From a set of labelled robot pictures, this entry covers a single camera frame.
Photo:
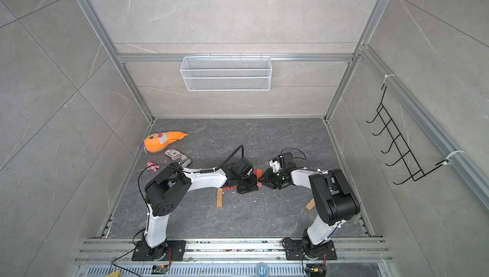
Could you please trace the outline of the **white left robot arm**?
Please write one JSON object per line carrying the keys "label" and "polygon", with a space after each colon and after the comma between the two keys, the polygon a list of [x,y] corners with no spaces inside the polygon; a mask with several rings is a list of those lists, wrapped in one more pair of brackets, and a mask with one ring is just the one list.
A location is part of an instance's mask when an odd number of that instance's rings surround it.
{"label": "white left robot arm", "polygon": [[148,208],[143,242],[156,248],[166,242],[169,215],[183,200],[187,192],[199,189],[235,187],[240,194],[258,189],[253,164],[244,156],[239,145],[217,167],[190,169],[173,162],[167,165],[141,190]]}

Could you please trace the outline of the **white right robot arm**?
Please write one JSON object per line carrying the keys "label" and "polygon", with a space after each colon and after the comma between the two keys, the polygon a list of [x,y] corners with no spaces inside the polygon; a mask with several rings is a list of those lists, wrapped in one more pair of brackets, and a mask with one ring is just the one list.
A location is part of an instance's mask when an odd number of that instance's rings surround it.
{"label": "white right robot arm", "polygon": [[332,252],[332,235],[360,213],[360,203],[340,169],[297,167],[291,153],[280,154],[270,161],[259,182],[274,190],[298,186],[312,191],[317,217],[301,239],[303,254],[310,259]]}

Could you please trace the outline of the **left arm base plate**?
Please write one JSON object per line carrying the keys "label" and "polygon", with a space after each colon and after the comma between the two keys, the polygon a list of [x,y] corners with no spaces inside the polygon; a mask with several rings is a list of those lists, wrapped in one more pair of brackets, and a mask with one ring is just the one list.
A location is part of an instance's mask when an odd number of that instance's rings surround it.
{"label": "left arm base plate", "polygon": [[161,245],[150,248],[145,240],[137,242],[132,261],[182,261],[187,242],[166,240]]}

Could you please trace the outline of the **dark orange block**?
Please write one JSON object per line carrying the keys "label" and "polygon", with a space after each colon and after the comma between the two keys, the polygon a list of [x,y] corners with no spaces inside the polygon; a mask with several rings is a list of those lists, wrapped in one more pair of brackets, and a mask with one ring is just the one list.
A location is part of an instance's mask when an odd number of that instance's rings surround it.
{"label": "dark orange block", "polygon": [[262,177],[262,175],[263,175],[263,170],[257,169],[255,171],[255,173],[256,173],[257,179],[259,180]]}

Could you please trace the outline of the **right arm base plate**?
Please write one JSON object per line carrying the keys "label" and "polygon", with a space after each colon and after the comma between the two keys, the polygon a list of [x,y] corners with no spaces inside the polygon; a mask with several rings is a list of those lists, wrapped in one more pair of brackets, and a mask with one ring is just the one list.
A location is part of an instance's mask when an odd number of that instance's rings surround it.
{"label": "right arm base plate", "polygon": [[332,241],[313,245],[306,238],[301,240],[284,238],[281,240],[281,245],[287,260],[337,260],[336,248]]}

